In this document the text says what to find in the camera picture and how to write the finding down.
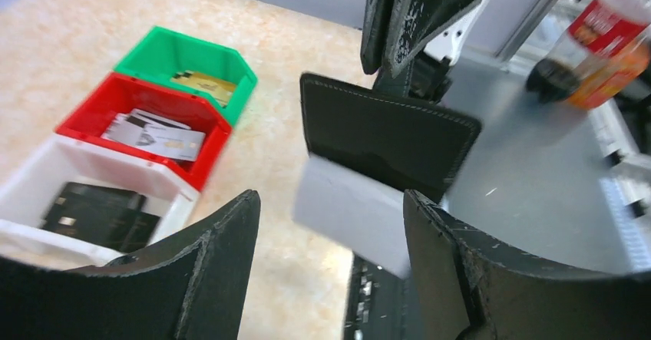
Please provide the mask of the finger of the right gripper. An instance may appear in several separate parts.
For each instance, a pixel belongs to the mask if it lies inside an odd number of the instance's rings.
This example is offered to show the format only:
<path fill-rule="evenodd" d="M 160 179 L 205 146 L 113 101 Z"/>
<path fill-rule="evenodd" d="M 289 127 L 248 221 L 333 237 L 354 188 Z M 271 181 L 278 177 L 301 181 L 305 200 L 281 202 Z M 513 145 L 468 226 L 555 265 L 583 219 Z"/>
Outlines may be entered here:
<path fill-rule="evenodd" d="M 374 74 L 380 68 L 391 75 L 398 69 L 386 58 L 390 42 L 391 18 L 396 0 L 365 0 L 360 59 L 365 74 Z"/>
<path fill-rule="evenodd" d="M 386 69 L 398 76 L 438 34 L 481 0 L 394 0 L 386 42 Z"/>

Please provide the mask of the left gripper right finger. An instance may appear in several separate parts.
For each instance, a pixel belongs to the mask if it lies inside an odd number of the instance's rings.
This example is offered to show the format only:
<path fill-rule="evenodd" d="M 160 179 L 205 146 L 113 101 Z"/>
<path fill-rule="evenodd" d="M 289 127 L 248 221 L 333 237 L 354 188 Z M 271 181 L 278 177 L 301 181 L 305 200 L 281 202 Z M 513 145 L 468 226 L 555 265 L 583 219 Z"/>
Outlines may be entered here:
<path fill-rule="evenodd" d="M 404 195 L 411 271 L 427 339 L 648 339 L 650 274 L 544 259 Z"/>

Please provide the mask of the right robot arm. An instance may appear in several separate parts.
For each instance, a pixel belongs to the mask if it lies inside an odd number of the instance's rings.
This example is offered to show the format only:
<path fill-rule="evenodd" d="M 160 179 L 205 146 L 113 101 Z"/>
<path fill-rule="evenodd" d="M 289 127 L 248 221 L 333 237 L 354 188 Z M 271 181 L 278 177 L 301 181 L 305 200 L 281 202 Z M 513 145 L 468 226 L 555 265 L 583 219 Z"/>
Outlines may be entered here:
<path fill-rule="evenodd" d="M 374 91 L 438 103 L 488 0 L 366 0 L 360 58 Z"/>

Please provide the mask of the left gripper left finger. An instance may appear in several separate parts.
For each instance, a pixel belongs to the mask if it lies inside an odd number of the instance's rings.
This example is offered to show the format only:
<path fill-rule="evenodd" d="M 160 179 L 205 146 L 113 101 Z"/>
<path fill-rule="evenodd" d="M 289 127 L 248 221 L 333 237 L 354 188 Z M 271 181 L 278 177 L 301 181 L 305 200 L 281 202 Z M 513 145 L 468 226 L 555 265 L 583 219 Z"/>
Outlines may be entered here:
<path fill-rule="evenodd" d="M 246 190 L 202 220 L 105 266 L 1 261 L 3 339 L 235 339 L 259 229 Z"/>

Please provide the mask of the black leather card holder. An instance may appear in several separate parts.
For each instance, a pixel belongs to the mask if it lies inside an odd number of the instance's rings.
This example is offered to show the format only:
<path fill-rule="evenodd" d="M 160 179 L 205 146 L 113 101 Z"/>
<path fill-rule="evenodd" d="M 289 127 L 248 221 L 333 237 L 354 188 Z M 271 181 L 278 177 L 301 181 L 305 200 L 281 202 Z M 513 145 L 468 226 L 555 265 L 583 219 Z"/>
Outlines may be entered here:
<path fill-rule="evenodd" d="M 438 202 L 481 130 L 475 117 L 314 73 L 299 79 L 307 150 Z"/>

